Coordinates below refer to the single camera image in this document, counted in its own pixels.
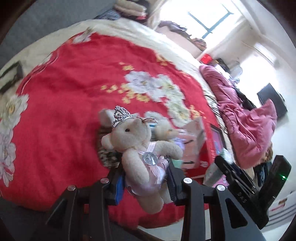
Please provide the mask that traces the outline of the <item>pink mask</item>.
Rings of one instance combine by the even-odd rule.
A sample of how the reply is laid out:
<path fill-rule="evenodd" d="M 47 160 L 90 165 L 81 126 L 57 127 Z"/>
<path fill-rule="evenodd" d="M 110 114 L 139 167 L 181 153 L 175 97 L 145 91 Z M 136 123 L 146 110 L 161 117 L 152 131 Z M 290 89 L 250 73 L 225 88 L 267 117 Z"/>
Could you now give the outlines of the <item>pink mask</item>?
<path fill-rule="evenodd" d="M 177 143 L 181 145 L 183 150 L 182 169 L 189 170 L 199 167 L 200 150 L 205 142 L 204 131 L 193 133 L 184 129 L 179 129 L 178 132 Z"/>

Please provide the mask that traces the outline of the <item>leopard print scrunchie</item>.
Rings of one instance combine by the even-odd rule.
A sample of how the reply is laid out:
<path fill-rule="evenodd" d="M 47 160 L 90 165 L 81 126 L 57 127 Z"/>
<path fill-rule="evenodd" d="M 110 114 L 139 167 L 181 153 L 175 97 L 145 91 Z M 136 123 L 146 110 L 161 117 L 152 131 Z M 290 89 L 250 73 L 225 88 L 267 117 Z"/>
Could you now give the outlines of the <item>leopard print scrunchie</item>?
<path fill-rule="evenodd" d="M 101 144 L 101 139 L 103 136 L 111 133 L 111 127 L 101 126 L 97 133 L 97 154 L 100 162 L 106 168 L 117 168 L 121 161 L 121 153 L 116 151 L 109 151 L 105 149 Z"/>

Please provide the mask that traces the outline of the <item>grey tray with pink book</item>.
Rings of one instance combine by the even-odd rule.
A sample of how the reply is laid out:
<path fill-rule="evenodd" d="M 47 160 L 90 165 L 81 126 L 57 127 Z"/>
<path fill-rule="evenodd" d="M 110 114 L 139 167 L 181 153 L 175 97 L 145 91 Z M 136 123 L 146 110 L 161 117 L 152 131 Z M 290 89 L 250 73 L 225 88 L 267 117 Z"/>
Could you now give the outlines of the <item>grey tray with pink book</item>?
<path fill-rule="evenodd" d="M 232 163 L 233 157 L 231 153 L 226 149 L 226 143 L 222 131 L 214 125 L 210 125 L 210 127 L 214 144 L 214 157 L 220 155 L 226 161 Z M 216 183 L 222 179 L 222 176 L 223 172 L 218 168 L 218 166 L 215 163 L 212 163 L 205 173 L 203 185 L 215 187 Z"/>

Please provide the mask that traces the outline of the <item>pink fleece blanket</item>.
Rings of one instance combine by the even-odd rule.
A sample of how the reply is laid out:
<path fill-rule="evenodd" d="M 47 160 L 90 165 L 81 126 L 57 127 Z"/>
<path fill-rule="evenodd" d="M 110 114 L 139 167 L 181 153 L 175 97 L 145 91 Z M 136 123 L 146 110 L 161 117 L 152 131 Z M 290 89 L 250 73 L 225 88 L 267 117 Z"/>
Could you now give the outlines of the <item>pink fleece blanket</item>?
<path fill-rule="evenodd" d="M 271 145 L 278 119 L 272 100 L 259 108 L 244 109 L 234 87 L 215 67 L 201 65 L 199 70 L 217 99 L 239 166 L 248 169 L 259 165 Z"/>

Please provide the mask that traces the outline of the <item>red white cardboard box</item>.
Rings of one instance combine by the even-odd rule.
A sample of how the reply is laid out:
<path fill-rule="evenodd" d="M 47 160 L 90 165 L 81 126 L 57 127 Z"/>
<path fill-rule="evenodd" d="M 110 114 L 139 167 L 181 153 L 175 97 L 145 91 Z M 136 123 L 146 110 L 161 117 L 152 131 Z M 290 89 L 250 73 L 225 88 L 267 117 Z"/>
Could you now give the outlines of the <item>red white cardboard box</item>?
<path fill-rule="evenodd" d="M 204 178 L 215 156 L 211 129 L 204 117 L 198 116 L 182 127 L 184 152 L 181 168 L 187 177 Z"/>

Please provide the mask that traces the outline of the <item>red floral blanket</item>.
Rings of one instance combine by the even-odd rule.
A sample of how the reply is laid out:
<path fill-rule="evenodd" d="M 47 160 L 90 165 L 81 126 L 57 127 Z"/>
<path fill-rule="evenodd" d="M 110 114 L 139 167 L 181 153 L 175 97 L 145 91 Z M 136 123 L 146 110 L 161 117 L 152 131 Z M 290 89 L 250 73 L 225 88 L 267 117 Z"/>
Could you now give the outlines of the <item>red floral blanket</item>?
<path fill-rule="evenodd" d="M 107 176 L 97 155 L 98 113 L 120 105 L 155 111 L 183 126 L 208 106 L 199 63 L 169 60 L 119 37 L 75 35 L 21 82 L 1 115 L 1 197 L 48 210 L 69 186 L 90 186 Z"/>

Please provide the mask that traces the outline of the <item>small cream teddy bear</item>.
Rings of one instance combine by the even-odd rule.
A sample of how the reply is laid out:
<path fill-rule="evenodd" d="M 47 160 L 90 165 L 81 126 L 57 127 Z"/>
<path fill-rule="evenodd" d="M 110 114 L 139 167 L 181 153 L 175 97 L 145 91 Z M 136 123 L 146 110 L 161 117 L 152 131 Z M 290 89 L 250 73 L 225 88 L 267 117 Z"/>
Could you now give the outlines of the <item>small cream teddy bear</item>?
<path fill-rule="evenodd" d="M 154 135 L 157 141 L 170 141 L 178 137 L 178 131 L 168 120 L 162 119 L 154 127 Z"/>

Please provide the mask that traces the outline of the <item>dark monitor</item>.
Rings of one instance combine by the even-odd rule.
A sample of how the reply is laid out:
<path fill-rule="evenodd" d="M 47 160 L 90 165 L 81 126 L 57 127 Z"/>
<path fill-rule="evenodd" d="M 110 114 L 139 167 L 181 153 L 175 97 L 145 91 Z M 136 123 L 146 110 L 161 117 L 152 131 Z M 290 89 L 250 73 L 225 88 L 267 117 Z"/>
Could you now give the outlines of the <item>dark monitor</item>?
<path fill-rule="evenodd" d="M 263 105 L 270 99 L 276 109 L 277 119 L 280 120 L 287 113 L 287 106 L 285 104 L 285 99 L 280 93 L 278 93 L 274 87 L 269 83 L 262 90 L 257 93 L 259 102 Z"/>

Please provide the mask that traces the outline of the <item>small red box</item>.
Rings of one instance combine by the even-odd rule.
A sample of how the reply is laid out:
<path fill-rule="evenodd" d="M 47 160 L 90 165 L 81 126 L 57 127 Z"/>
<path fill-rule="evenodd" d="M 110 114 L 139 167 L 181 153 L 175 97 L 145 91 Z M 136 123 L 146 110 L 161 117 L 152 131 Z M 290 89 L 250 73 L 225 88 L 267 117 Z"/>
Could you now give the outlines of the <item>small red box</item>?
<path fill-rule="evenodd" d="M 213 58 L 211 57 L 211 55 L 206 53 L 201 57 L 200 62 L 203 64 L 209 64 L 212 62 L 212 60 Z"/>

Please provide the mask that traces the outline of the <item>clothes pile on windowsill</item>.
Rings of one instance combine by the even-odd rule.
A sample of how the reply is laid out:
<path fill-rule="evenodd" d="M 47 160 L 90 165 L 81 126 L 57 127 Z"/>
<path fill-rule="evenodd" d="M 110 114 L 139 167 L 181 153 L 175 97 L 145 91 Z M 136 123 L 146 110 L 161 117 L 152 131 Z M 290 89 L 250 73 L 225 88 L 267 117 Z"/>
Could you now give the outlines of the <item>clothes pile on windowsill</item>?
<path fill-rule="evenodd" d="M 198 49 L 201 51 L 206 50 L 207 44 L 203 39 L 199 38 L 191 38 L 191 35 L 187 33 L 187 28 L 181 27 L 177 23 L 174 23 L 172 21 L 161 21 L 158 25 L 158 30 L 161 28 L 167 27 L 170 32 L 176 33 L 181 35 L 182 37 L 185 37 L 187 40 L 189 40 L 192 44 L 194 44 Z"/>

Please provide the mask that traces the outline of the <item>stack of folded clothes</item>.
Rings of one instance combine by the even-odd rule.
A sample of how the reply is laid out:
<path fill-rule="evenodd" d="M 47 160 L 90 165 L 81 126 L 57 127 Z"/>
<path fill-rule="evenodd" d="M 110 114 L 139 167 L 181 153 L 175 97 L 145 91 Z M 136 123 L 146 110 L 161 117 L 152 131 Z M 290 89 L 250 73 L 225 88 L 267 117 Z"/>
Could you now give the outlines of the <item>stack of folded clothes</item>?
<path fill-rule="evenodd" d="M 139 1 L 117 1 L 113 9 L 123 18 L 127 18 L 139 23 L 145 23 L 150 15 L 151 3 L 145 0 Z"/>

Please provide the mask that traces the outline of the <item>grey quilted sofa cushion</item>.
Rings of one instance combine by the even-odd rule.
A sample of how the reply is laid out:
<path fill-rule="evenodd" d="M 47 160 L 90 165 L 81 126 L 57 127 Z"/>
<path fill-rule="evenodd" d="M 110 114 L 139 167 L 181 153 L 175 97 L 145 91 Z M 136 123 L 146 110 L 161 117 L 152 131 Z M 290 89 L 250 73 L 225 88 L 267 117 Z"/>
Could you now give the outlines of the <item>grey quilted sofa cushion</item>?
<path fill-rule="evenodd" d="M 115 1 L 1 1 L 1 67 L 22 49 L 111 9 Z"/>

